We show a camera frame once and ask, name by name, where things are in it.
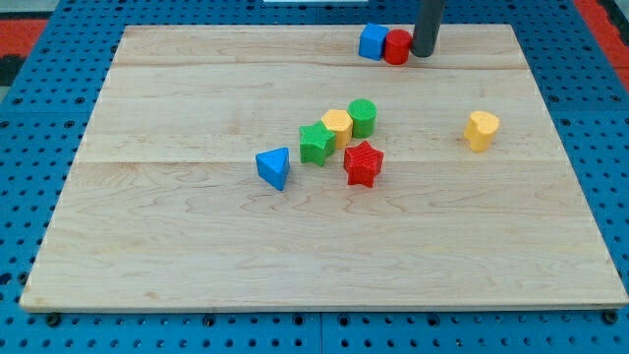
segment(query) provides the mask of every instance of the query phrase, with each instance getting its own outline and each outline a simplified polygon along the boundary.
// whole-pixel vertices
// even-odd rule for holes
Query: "green block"
[[[377,114],[377,108],[373,102],[364,98],[354,100],[347,108],[347,112],[354,120],[352,137],[361,139],[373,134]]]
[[[314,162],[319,166],[336,150],[336,135],[325,128],[323,122],[299,127],[299,151],[302,162]]]

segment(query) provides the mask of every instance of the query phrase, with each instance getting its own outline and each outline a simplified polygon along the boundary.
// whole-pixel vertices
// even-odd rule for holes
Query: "red cylinder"
[[[402,65],[409,60],[409,50],[413,37],[403,29],[390,30],[384,41],[384,61],[392,65]]]

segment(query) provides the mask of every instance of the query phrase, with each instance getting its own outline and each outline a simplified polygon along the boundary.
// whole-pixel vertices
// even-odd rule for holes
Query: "toy block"
[[[375,24],[367,24],[361,33],[361,41],[358,47],[358,55],[380,60],[384,49],[384,39],[389,29]]]
[[[281,147],[256,155],[257,174],[278,191],[284,190],[286,177],[291,166],[288,148]]]
[[[409,60],[413,37],[403,29],[391,30],[384,41],[384,61],[391,65],[402,65]]]
[[[380,173],[383,159],[384,152],[376,150],[368,142],[362,142],[357,147],[347,147],[343,161],[348,174],[347,184],[373,187],[373,180]]]
[[[470,114],[470,120],[463,132],[463,137],[470,141],[471,150],[483,152],[489,148],[499,125],[500,119],[493,114],[474,111]]]
[[[377,108],[373,102],[364,98],[356,99],[350,103],[347,112],[354,121],[352,128],[354,138],[367,138],[373,134],[375,116],[377,115]]]
[[[328,131],[336,135],[336,148],[345,148],[352,140],[354,121],[345,109],[330,109],[321,118]]]
[[[314,162],[319,166],[336,150],[336,135],[318,121],[311,126],[299,127],[300,155],[302,162]]]

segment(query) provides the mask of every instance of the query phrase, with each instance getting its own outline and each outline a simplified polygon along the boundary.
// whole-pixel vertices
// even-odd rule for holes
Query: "wood grain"
[[[511,27],[444,26],[434,56],[402,67],[358,57],[361,29],[127,27],[22,306],[626,304]],[[374,189],[347,186],[342,153],[299,163],[298,127],[358,97],[379,109]],[[484,153],[462,137],[478,109],[501,119]],[[254,166],[279,146],[291,150],[284,193]]]

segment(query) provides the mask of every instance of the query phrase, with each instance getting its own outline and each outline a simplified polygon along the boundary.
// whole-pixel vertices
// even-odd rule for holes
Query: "black cylinder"
[[[411,52],[415,56],[424,58],[432,55],[444,8],[445,0],[420,1],[420,11],[415,21],[413,44],[411,44]]]

